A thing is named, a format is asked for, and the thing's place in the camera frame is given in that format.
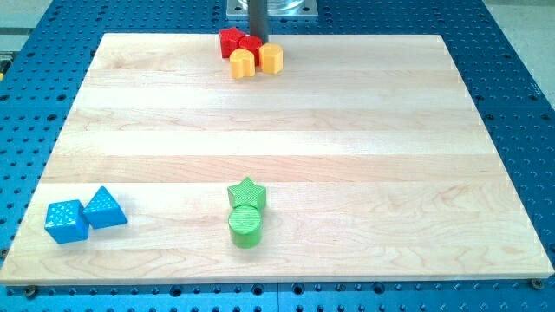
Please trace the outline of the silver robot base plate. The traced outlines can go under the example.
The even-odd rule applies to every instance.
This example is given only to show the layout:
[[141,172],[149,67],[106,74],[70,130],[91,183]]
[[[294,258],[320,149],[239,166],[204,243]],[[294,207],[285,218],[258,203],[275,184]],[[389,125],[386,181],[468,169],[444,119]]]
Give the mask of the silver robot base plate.
[[[226,0],[228,20],[248,19],[248,0]],[[272,19],[317,20],[317,0],[268,0],[268,15]]]

